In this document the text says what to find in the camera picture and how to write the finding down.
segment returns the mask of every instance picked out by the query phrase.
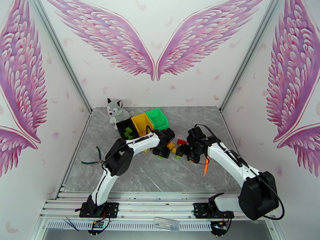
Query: pink feather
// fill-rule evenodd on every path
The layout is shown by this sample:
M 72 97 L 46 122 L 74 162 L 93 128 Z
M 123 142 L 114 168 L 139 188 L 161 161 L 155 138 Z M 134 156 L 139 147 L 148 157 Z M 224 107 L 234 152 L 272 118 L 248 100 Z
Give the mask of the pink feather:
M 62 22 L 96 52 L 124 71 L 147 73 L 154 80 L 154 61 L 134 27 L 124 17 L 79 0 L 47 0 Z
M 34 141 L 47 100 L 41 47 L 27 0 L 15 0 L 0 36 L 1 93 L 18 127 Z
M 188 16 L 176 29 L 157 61 L 157 80 L 178 75 L 217 50 L 252 19 L 262 0 L 229 0 Z
M 21 150 L 31 147 L 37 149 L 37 146 L 19 131 L 0 126 L 0 177 L 2 172 L 7 173 L 12 169 L 12 165 L 17 167 L 18 156 Z
M 291 132 L 278 148 L 289 146 L 298 156 L 298 164 L 303 164 L 305 169 L 314 173 L 316 177 L 320 173 L 320 123 L 301 127 Z
M 297 126 L 319 81 L 320 41 L 301 0 L 285 0 L 272 47 L 266 108 L 276 142 Z

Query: green-handled pliers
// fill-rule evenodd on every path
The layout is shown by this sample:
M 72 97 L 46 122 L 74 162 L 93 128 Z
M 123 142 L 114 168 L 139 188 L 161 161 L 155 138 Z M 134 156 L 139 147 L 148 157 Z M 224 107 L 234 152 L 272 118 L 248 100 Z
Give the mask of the green-handled pliers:
M 85 164 L 85 165 L 91 165 L 91 164 L 96 164 L 96 163 L 101 163 L 101 162 L 103 162 L 103 160 L 101 159 L 101 151 L 100 151 L 100 148 L 99 147 L 97 147 L 96 146 L 96 148 L 97 148 L 97 150 L 98 150 L 98 153 L 99 153 L 99 160 L 98 161 L 96 161 L 96 162 L 81 162 L 82 164 Z

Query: plush toy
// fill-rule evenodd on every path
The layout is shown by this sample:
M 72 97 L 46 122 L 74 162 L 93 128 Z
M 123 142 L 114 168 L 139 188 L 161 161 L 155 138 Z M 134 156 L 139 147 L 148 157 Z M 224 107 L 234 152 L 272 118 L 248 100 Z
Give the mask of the plush toy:
M 133 111 L 129 113 L 128 111 L 123 109 L 122 101 L 112 102 L 110 98 L 108 98 L 107 101 L 108 101 L 107 111 L 110 116 L 109 122 L 111 124 L 116 124 L 118 122 L 126 120 L 133 115 Z

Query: marble tabletop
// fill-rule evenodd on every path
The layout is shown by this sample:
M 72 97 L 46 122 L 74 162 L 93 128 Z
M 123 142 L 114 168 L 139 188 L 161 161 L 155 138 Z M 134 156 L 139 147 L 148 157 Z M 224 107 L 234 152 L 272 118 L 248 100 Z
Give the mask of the marble tabletop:
M 153 108 L 128 108 L 134 116 Z M 224 127 L 217 107 L 163 107 L 160 108 L 168 118 L 170 128 L 177 139 L 186 140 L 188 130 L 195 124 L 206 124 L 229 148 L 233 149 L 231 139 Z M 102 169 L 100 164 L 84 165 L 81 161 L 98 160 L 96 146 L 101 149 L 102 159 L 120 137 L 114 125 L 109 123 L 106 108 L 96 108 L 89 123 L 79 152 L 72 166 L 65 190 L 93 191 L 97 186 Z M 171 153 L 168 159 L 152 154 L 139 153 L 131 162 L 128 171 L 115 182 L 112 191 L 118 192 L 230 192 L 240 187 L 230 174 L 214 160 L 208 165 L 207 175 L 203 175 L 203 165 L 187 161 L 186 157 L 176 159 Z

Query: black bin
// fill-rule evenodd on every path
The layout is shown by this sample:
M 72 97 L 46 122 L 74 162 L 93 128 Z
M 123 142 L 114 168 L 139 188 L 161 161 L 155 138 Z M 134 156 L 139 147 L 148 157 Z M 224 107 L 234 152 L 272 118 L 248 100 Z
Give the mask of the black bin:
M 134 126 L 131 118 L 118 122 L 116 123 L 116 125 L 121 138 L 123 138 L 124 140 L 128 140 L 128 138 L 124 135 L 124 133 L 126 132 L 126 128 L 130 128 L 132 130 L 132 133 L 130 134 L 132 136 L 132 139 L 139 138 L 138 131 Z

